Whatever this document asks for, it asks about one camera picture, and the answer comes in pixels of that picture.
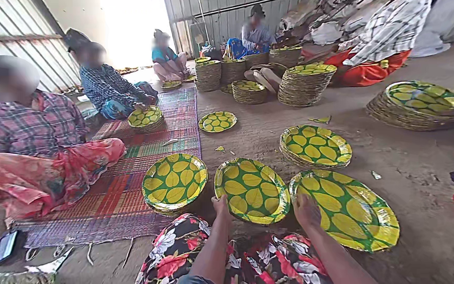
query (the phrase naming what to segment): metal sheet wall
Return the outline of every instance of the metal sheet wall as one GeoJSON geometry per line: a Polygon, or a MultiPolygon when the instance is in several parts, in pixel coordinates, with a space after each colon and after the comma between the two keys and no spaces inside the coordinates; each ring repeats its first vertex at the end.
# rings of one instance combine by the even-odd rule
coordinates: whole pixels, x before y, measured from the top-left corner
{"type": "Polygon", "coordinates": [[[80,85],[78,64],[31,0],[0,0],[0,55],[32,63],[40,73],[41,90],[80,85]]]}
{"type": "MultiPolygon", "coordinates": [[[[188,52],[192,54],[192,42],[188,26],[194,22],[202,22],[202,17],[195,18],[194,15],[201,13],[199,0],[164,0],[166,2],[167,14],[174,42],[178,52],[188,52]]],[[[259,1],[247,0],[200,0],[204,13],[226,9],[245,3],[257,3],[259,1]]],[[[266,23],[271,31],[276,32],[281,17],[288,10],[297,5],[302,0],[273,0],[262,3],[262,8],[266,15],[266,23]]],[[[252,5],[227,12],[215,13],[205,16],[204,22],[212,41],[216,47],[231,37],[241,37],[241,28],[244,21],[250,15],[252,5]]]]}

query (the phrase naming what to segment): teal top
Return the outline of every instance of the teal top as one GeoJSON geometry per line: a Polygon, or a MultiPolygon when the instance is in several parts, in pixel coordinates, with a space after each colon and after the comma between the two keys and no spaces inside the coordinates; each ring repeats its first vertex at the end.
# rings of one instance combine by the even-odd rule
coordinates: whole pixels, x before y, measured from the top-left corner
{"type": "Polygon", "coordinates": [[[164,51],[158,47],[152,48],[152,61],[154,61],[155,63],[159,61],[167,62],[169,60],[175,60],[176,58],[178,58],[178,55],[176,55],[176,53],[174,53],[174,51],[169,47],[164,51]]]}

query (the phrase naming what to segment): woven mat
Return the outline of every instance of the woven mat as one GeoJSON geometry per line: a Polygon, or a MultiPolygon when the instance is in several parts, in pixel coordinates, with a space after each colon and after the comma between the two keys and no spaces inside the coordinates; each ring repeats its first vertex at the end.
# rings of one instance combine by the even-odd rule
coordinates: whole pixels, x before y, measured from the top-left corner
{"type": "Polygon", "coordinates": [[[15,229],[27,232],[25,248],[156,236],[172,221],[172,217],[148,208],[141,183],[148,168],[162,157],[173,153],[201,157],[196,89],[178,89],[159,95],[158,106],[166,118],[165,131],[135,133],[127,121],[110,121],[101,127],[92,140],[120,138],[127,147],[127,154],[71,208],[16,222],[15,229]],[[180,140],[161,146],[172,138],[180,140]]]}

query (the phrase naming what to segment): dirt floor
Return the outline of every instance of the dirt floor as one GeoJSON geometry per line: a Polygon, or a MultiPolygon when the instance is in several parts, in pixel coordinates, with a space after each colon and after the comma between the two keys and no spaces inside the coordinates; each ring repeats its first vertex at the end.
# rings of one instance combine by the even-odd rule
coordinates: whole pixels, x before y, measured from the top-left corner
{"type": "MultiPolygon", "coordinates": [[[[210,180],[206,194],[197,201],[209,209],[213,176],[223,161],[236,157],[256,159],[274,169],[286,182],[300,169],[283,159],[278,151],[280,133],[287,127],[304,124],[311,117],[332,115],[327,126],[339,133],[353,148],[350,166],[340,172],[367,184],[392,207],[400,222],[399,243],[374,254],[350,250],[354,258],[380,283],[454,283],[454,129],[412,132],[387,126],[366,116],[363,107],[390,83],[419,79],[454,88],[454,44],[442,54],[412,59],[407,67],[385,82],[363,88],[328,88],[319,103],[310,108],[293,108],[271,98],[257,106],[241,105],[220,91],[198,93],[198,115],[230,111],[238,117],[236,127],[212,134],[201,132],[202,157],[210,180]],[[223,145],[227,154],[216,152],[223,145]],[[382,175],[376,180],[370,171],[382,175]]],[[[289,215],[279,227],[263,228],[236,223],[236,237],[261,230],[293,226],[289,215]]],[[[0,234],[3,231],[0,210],[0,234]]],[[[86,260],[87,247],[76,248],[59,271],[60,283],[133,283],[139,266],[148,255],[152,238],[135,240],[127,265],[122,262],[129,241],[95,245],[92,267],[86,260]]],[[[44,248],[30,262],[38,265],[52,260],[53,248],[44,248]]],[[[23,271],[24,262],[0,267],[0,271],[23,271]]]]}

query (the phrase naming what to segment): plaid shirt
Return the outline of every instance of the plaid shirt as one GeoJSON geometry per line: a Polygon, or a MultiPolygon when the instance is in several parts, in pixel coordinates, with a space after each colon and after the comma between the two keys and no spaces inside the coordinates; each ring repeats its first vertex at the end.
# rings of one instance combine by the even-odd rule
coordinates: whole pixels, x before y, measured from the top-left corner
{"type": "Polygon", "coordinates": [[[356,53],[344,65],[356,66],[367,61],[378,62],[410,50],[423,29],[431,0],[395,0],[372,15],[359,36],[339,45],[339,51],[352,48],[356,53]]]}
{"type": "Polygon", "coordinates": [[[84,94],[92,104],[101,110],[108,100],[116,100],[124,106],[132,107],[135,103],[133,97],[141,97],[145,94],[136,88],[108,64],[98,68],[80,67],[80,78],[84,94]]]}
{"type": "Polygon", "coordinates": [[[33,95],[33,108],[0,103],[0,153],[50,158],[64,146],[82,143],[89,129],[70,99],[39,90],[33,95]],[[42,111],[36,110],[38,101],[42,111]]]}

